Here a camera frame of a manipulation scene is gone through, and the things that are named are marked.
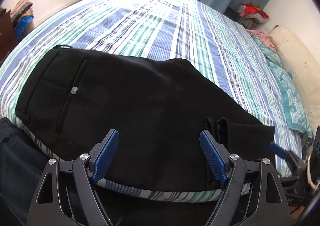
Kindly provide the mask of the pink cloth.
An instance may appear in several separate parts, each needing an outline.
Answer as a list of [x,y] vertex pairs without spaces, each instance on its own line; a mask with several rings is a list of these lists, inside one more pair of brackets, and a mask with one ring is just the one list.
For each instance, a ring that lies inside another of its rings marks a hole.
[[247,29],[246,31],[254,39],[262,52],[272,52],[274,54],[277,53],[276,46],[274,45],[273,39],[269,34],[260,30]]

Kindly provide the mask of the striped blue green bedspread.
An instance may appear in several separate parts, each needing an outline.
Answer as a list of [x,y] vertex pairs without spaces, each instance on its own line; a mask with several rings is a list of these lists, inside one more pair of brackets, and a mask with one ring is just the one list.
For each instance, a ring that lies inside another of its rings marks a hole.
[[55,45],[156,61],[188,60],[245,111],[275,129],[274,142],[302,155],[267,60],[244,27],[196,0],[83,0],[25,37],[1,66],[1,117],[24,128],[15,107],[29,75]]

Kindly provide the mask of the teal patterned pillow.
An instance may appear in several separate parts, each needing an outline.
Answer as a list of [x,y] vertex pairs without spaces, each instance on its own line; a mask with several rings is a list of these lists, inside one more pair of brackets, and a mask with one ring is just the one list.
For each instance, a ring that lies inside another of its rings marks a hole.
[[299,93],[293,83],[292,74],[283,69],[283,65],[277,53],[264,45],[259,36],[253,35],[252,38],[264,54],[268,67],[279,87],[288,127],[301,134],[305,133],[309,138],[312,138],[313,132]]

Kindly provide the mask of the black pants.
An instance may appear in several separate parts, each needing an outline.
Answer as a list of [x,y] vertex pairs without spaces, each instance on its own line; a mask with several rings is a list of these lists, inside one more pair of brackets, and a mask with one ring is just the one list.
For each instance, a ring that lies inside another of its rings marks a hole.
[[119,146],[106,179],[168,192],[218,187],[200,133],[244,160],[275,160],[275,129],[263,125],[189,61],[56,47],[23,86],[16,115],[49,150],[72,160],[110,130]]

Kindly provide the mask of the cream headboard cushion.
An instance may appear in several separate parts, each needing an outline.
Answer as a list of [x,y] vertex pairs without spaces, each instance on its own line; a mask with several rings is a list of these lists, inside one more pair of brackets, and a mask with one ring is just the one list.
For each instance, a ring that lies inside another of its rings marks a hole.
[[315,133],[319,126],[319,64],[303,42],[285,26],[276,26],[270,36],[283,68],[293,76],[293,83]]

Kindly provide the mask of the pile of red clothes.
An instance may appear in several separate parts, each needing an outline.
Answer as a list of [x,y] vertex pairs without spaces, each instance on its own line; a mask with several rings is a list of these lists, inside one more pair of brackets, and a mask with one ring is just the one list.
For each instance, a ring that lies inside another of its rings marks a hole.
[[240,4],[236,9],[240,18],[250,18],[258,24],[263,24],[269,19],[269,15],[262,8],[252,3]]

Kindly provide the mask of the clothes pile on dresser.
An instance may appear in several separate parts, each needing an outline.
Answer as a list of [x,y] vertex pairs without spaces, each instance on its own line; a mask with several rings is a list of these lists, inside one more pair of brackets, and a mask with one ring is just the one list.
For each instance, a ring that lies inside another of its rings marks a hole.
[[19,0],[10,11],[10,18],[16,39],[20,42],[35,28],[33,3],[30,0]]

